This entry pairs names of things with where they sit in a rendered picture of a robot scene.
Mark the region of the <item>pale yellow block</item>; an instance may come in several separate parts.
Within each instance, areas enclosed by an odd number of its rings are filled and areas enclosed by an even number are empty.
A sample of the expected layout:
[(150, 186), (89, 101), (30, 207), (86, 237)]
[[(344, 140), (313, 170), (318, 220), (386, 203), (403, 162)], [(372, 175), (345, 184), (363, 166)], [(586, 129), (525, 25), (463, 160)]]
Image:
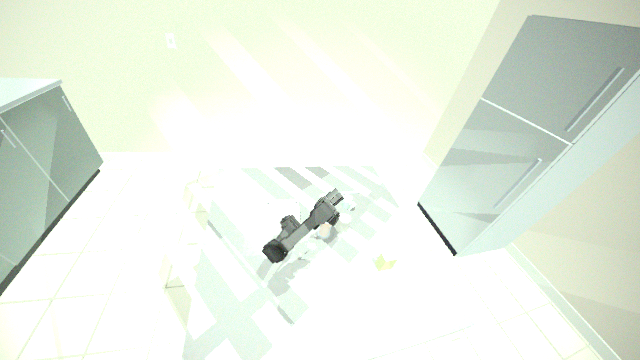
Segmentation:
[(376, 260), (375, 265), (378, 268), (378, 271), (392, 269), (397, 259), (398, 259), (398, 256), (395, 250), (383, 252), (380, 254), (378, 259)]

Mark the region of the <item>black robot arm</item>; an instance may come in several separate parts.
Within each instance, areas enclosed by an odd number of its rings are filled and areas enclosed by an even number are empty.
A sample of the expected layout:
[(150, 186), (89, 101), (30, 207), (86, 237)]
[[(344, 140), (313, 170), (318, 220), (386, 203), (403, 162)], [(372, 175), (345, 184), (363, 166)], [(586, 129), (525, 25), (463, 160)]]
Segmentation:
[(325, 222), (331, 226), (336, 225), (340, 213), (335, 206), (343, 199), (343, 195), (335, 188), (315, 203), (309, 217), (303, 223), (300, 224), (293, 215), (281, 218), (279, 222), (282, 228), (281, 232), (263, 246), (262, 252), (272, 264), (282, 262), (288, 252), (294, 248), (294, 245), (299, 243), (317, 225)]

